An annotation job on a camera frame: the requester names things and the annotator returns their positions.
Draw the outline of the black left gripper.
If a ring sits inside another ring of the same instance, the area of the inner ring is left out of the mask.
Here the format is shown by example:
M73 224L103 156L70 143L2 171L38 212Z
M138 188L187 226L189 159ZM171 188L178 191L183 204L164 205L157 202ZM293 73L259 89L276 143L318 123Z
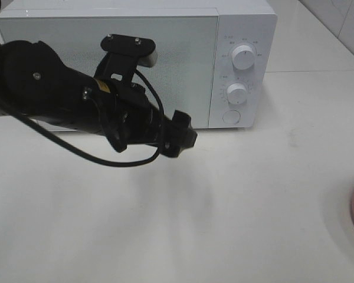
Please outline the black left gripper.
M123 152L129 144L157 145L161 136L160 124L165 116L149 101L145 88L132 81L140 57L107 52L94 75L98 85L94 104L99 123L117 152ZM198 137L191 116L179 110L165 124L164 134L161 155L170 158L193 148Z

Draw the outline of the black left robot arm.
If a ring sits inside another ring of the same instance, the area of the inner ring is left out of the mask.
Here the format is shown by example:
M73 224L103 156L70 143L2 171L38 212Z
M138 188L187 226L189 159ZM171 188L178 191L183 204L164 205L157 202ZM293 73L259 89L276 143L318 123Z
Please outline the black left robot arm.
M0 44L0 116L9 106L23 117L106 137L117 152L130 144L156 147L177 157L194 146L191 117L172 118L147 97L147 79L135 83L137 67L152 67L155 42L110 34L101 42L105 56L93 76L66 66L46 43Z

